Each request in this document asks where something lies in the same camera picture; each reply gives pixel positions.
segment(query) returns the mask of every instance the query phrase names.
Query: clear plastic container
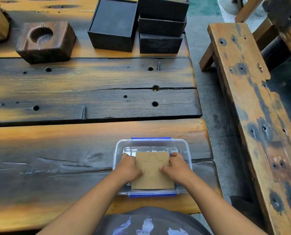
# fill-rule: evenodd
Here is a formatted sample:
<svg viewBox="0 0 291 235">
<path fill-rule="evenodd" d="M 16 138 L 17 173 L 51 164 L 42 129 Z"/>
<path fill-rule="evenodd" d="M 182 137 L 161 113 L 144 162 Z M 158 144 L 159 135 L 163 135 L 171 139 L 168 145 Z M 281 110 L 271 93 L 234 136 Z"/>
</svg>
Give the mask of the clear plastic container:
<svg viewBox="0 0 291 235">
<path fill-rule="evenodd" d="M 181 153 L 185 162 L 192 169 L 189 147 L 185 140 L 175 138 L 131 138 L 117 142 L 113 170 L 120 162 L 123 153 L 135 157 L 136 152 Z M 174 196 L 182 193 L 187 193 L 187 190 L 176 183 L 174 189 L 131 189 L 131 184 L 128 183 L 118 192 L 119 195 L 128 195 L 130 197 Z"/>
</svg>

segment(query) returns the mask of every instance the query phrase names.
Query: person's left hand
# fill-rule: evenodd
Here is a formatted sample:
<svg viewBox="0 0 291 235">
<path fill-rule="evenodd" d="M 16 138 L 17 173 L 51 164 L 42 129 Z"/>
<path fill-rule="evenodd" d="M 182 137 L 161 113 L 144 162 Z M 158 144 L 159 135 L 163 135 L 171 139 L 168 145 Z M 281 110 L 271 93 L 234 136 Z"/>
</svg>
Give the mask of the person's left hand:
<svg viewBox="0 0 291 235">
<path fill-rule="evenodd" d="M 143 172 L 136 167 L 136 158 L 124 153 L 113 173 L 116 173 L 121 182 L 126 184 L 141 176 Z"/>
</svg>

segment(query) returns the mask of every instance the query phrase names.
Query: gray floor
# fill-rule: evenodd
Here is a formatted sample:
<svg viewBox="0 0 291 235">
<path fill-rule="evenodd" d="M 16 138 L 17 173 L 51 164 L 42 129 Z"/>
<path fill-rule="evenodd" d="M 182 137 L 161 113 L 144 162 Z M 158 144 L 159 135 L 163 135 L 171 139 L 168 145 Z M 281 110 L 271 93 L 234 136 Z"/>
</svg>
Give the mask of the gray floor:
<svg viewBox="0 0 291 235">
<path fill-rule="evenodd" d="M 249 192 L 217 74 L 201 72 L 199 67 L 210 43 L 208 24 L 215 22 L 223 22 L 222 16 L 187 16 L 186 35 L 219 182 L 224 198 L 230 203 L 230 196 L 249 198 Z M 193 216 L 210 230 L 202 214 Z"/>
</svg>

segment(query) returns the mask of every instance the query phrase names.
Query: hand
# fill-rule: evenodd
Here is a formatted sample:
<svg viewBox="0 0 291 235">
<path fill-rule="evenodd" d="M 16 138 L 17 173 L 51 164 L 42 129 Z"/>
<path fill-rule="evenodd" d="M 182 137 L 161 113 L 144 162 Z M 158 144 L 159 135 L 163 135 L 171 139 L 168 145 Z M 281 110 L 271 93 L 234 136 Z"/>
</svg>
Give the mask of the hand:
<svg viewBox="0 0 291 235">
<path fill-rule="evenodd" d="M 184 161 L 180 153 L 171 153 L 169 161 L 171 166 L 162 166 L 160 170 L 167 174 L 174 182 L 184 186 L 192 177 L 197 176 Z"/>
<path fill-rule="evenodd" d="M 123 184 L 132 182 L 142 175 L 142 169 L 136 167 L 136 158 L 127 153 L 122 155 L 122 159 L 113 171 Z"/>
</svg>

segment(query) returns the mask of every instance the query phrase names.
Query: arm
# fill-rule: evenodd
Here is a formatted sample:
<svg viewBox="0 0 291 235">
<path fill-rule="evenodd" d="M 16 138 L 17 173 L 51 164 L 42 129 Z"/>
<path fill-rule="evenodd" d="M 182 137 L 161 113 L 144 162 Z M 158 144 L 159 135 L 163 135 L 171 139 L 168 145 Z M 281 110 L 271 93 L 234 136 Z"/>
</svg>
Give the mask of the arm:
<svg viewBox="0 0 291 235">
<path fill-rule="evenodd" d="M 161 171 L 186 188 L 215 235 L 266 235 L 198 177 L 181 154 L 171 155 L 171 166 L 163 166 Z"/>
<path fill-rule="evenodd" d="M 135 157 L 123 154 L 115 170 L 38 235 L 93 234 L 120 188 L 140 175 L 142 170 L 136 168 Z"/>
</svg>

